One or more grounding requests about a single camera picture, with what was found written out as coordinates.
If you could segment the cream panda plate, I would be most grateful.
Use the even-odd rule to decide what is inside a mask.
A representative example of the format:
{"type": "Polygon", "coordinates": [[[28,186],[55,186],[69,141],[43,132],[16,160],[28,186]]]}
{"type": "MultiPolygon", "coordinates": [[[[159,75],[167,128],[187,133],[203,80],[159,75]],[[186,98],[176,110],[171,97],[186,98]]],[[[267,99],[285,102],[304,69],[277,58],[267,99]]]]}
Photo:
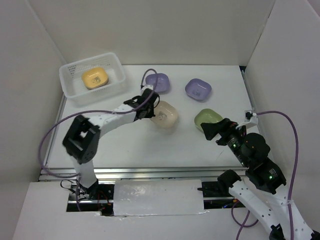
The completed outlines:
{"type": "Polygon", "coordinates": [[[179,115],[178,111],[168,102],[160,100],[154,108],[154,117],[150,120],[161,128],[172,128],[177,122],[179,115]]]}

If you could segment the yellow panda plate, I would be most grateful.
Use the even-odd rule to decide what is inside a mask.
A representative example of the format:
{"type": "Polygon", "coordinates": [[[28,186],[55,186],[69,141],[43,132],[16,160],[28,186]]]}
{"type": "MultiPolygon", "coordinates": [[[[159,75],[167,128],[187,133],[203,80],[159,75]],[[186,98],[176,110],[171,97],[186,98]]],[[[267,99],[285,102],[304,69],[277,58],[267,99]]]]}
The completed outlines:
{"type": "Polygon", "coordinates": [[[102,67],[95,67],[85,71],[81,79],[84,86],[89,90],[100,88],[109,82],[109,76],[102,67]]]}

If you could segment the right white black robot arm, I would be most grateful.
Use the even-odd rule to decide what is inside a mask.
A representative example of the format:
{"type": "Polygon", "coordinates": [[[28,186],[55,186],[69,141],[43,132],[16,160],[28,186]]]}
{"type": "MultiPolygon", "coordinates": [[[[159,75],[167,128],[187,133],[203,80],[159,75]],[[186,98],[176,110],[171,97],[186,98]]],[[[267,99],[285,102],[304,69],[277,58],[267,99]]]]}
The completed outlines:
{"type": "Polygon", "coordinates": [[[243,167],[249,181],[265,197],[263,202],[241,177],[227,170],[217,178],[223,196],[238,199],[263,225],[271,240],[318,240],[320,233],[311,229],[290,198],[290,189],[280,167],[268,155],[270,147],[258,133],[247,133],[244,125],[225,118],[217,123],[202,123],[208,141],[216,135],[217,145],[227,146],[243,167]]]}

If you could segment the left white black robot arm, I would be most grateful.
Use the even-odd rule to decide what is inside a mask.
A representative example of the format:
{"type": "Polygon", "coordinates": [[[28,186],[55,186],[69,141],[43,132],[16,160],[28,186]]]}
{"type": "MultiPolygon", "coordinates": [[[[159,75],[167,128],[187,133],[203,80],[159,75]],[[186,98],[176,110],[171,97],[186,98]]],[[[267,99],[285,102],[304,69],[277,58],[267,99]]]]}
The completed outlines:
{"type": "Polygon", "coordinates": [[[94,171],[93,159],[98,151],[99,140],[105,134],[137,120],[151,119],[155,116],[155,102],[158,93],[149,86],[141,95],[124,101],[113,111],[85,117],[80,114],[71,123],[63,141],[76,171],[81,194],[88,200],[97,197],[99,181],[94,171]]]}

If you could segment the white perforated plastic bin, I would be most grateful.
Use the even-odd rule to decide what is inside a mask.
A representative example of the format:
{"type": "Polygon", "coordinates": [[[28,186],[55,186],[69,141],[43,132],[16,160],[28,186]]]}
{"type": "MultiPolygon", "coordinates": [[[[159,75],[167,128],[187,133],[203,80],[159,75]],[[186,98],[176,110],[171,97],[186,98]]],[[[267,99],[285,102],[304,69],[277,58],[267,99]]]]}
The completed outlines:
{"type": "Polygon", "coordinates": [[[65,97],[83,107],[114,97],[127,90],[124,68],[113,52],[65,64],[59,68],[65,97]]]}

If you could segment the green panda plate right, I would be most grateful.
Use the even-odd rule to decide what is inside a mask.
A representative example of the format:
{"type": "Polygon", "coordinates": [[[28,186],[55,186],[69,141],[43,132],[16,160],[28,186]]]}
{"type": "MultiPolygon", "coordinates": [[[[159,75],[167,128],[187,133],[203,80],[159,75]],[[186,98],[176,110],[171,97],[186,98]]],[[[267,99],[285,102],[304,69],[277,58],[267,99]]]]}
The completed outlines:
{"type": "Polygon", "coordinates": [[[202,123],[218,123],[222,121],[224,118],[215,112],[214,110],[210,108],[204,108],[202,109],[194,118],[194,124],[197,127],[198,130],[203,132],[203,129],[201,127],[202,123]]]}

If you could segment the purple panda plate left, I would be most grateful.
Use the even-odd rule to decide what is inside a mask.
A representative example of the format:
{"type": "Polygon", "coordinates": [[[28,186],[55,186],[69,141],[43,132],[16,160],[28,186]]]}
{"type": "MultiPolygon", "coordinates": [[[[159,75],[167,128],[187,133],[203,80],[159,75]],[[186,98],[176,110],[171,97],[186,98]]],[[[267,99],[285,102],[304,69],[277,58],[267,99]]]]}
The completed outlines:
{"type": "Polygon", "coordinates": [[[158,74],[150,74],[145,78],[145,83],[147,85],[154,85],[157,80],[157,84],[154,88],[154,90],[158,94],[166,94],[170,91],[171,84],[169,77],[164,73],[158,73],[158,74]]]}

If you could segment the purple panda plate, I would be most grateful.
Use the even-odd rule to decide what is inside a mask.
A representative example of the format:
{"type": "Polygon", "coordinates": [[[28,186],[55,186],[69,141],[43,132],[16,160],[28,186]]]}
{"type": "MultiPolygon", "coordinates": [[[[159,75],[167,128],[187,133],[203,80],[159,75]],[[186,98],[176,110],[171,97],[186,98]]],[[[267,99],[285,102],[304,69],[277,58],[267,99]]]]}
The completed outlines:
{"type": "Polygon", "coordinates": [[[202,102],[211,94],[212,86],[199,78],[193,78],[186,84],[184,90],[190,98],[202,102]]]}
{"type": "Polygon", "coordinates": [[[166,94],[170,91],[171,84],[169,77],[164,73],[158,73],[158,74],[150,74],[145,78],[145,83],[147,85],[154,85],[157,80],[157,84],[154,88],[154,90],[158,94],[166,94]]]}

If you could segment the purple panda plate right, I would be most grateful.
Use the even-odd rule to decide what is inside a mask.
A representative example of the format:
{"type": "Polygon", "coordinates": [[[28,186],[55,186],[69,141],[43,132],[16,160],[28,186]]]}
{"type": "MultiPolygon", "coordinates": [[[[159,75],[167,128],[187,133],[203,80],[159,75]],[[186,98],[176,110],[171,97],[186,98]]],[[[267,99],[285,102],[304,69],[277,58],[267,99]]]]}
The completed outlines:
{"type": "Polygon", "coordinates": [[[193,78],[186,84],[184,90],[190,98],[202,102],[211,94],[212,86],[199,78],[193,78]]]}

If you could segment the white foil covered panel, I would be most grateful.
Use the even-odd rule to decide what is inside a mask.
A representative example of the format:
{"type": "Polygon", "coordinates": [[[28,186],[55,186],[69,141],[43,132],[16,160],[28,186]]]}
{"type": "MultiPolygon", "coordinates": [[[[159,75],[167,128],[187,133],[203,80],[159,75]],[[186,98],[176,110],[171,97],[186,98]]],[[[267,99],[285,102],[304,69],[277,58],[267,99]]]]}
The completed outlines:
{"type": "Polygon", "coordinates": [[[115,216],[184,216],[205,212],[200,180],[117,181],[115,216]]]}

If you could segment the aluminium rail frame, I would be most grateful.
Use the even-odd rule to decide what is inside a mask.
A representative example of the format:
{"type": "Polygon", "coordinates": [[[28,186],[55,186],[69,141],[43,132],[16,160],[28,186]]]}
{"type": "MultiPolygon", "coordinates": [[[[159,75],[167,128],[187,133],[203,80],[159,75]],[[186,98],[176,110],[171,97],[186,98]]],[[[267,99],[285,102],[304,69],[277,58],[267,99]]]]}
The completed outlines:
{"type": "Polygon", "coordinates": [[[194,123],[203,109],[212,109],[225,118],[241,123],[244,112],[252,106],[241,69],[237,65],[126,65],[126,91],[82,107],[63,98],[58,111],[61,124],[56,128],[45,162],[60,176],[75,172],[72,161],[62,145],[70,127],[72,114],[96,110],[113,110],[124,101],[140,94],[144,73],[167,74],[170,91],[160,98],[178,112],[171,128],[157,126],[149,119],[121,126],[104,135],[99,141],[93,164],[100,182],[109,180],[200,179],[212,181],[226,170],[245,174],[230,149],[206,140],[194,123]],[[191,79],[209,83],[212,91],[204,101],[190,98],[185,86],[191,79]]]}

